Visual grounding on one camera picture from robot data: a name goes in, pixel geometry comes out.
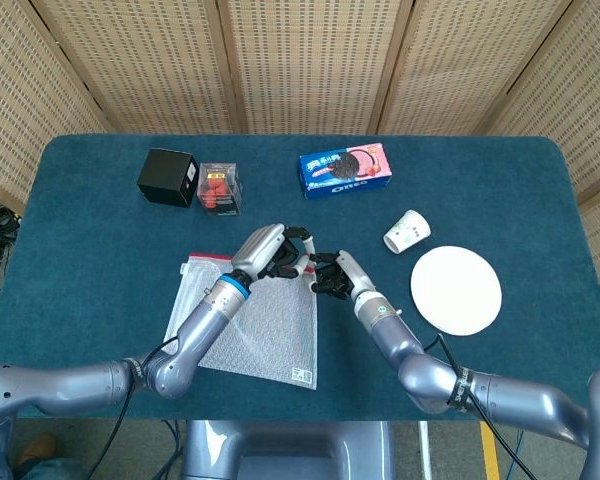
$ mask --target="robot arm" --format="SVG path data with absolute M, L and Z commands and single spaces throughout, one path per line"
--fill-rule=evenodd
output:
M 292 265 L 298 250 L 291 239 L 298 237 L 305 249 L 313 250 L 312 237 L 304 228 L 275 224 L 251 234 L 231 261 L 233 271 L 216 281 L 178 329 L 176 353 L 161 352 L 149 361 L 149 388 L 166 398 L 179 397 L 189 389 L 198 363 L 249 298 L 249 286 L 265 276 L 294 278 L 304 271 Z
M 380 352 L 398 372 L 411 400 L 424 412 L 439 414 L 448 408 L 478 416 L 469 391 L 493 422 L 534 431 L 578 445 L 589 444 L 587 412 L 560 390 L 547 385 L 454 368 L 424 352 L 399 312 L 344 250 L 317 254 L 326 265 L 316 270 L 316 292 L 350 297 L 354 312 Z
M 307 253 L 297 264 L 291 243 L 299 237 Z M 72 415 L 122 403 L 133 390 L 148 386 L 173 398 L 189 388 L 199 360 L 249 297 L 249 286 L 264 276 L 315 283 L 308 255 L 313 239 L 303 228 L 269 225 L 255 231 L 233 257 L 234 270 L 223 275 L 178 329 L 174 355 L 160 351 L 142 361 L 125 359 L 63 370 L 36 370 L 0 364 L 0 478 L 11 478 L 6 463 L 18 410 L 35 406 L 50 415 Z

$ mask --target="white paper cup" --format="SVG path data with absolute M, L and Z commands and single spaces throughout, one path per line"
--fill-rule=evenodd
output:
M 431 228 L 424 217 L 415 210 L 407 210 L 382 238 L 389 250 L 402 253 L 429 235 Z

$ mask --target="floor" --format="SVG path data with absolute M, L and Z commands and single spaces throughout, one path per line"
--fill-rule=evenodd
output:
M 0 273 L 0 287 L 3 275 Z M 37 435 L 54 433 L 59 441 L 59 455 L 76 458 L 90 466 L 97 459 L 113 427 L 109 419 L 21 419 L 11 445 L 11 458 Z M 425 479 L 420 456 L 418 424 L 397 422 L 393 425 L 396 480 Z M 515 469 L 507 476 L 510 459 L 497 446 L 499 475 L 487 477 L 479 423 L 428 422 L 432 478 L 455 479 L 523 479 Z M 501 429 L 505 438 L 515 446 L 518 432 Z M 143 479 L 151 478 L 173 451 L 173 437 L 159 420 L 125 420 L 112 444 L 109 454 L 94 478 Z M 520 457 L 539 479 L 576 479 L 584 462 L 584 452 L 538 435 L 525 433 Z M 180 471 L 181 461 L 172 472 Z

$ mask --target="paper plate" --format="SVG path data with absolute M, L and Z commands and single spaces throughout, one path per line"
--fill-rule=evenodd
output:
M 461 247 L 424 254 L 411 274 L 411 294 L 420 314 L 450 335 L 473 335 L 498 316 L 502 290 L 489 262 Z

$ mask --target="plastic bag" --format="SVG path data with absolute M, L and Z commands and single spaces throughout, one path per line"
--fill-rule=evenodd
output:
M 165 340 L 223 273 L 228 257 L 192 255 L 182 265 L 182 281 Z M 251 296 L 220 334 L 200 366 L 316 389 L 317 302 L 298 277 L 266 277 L 251 286 Z M 175 343 L 164 347 L 175 353 Z

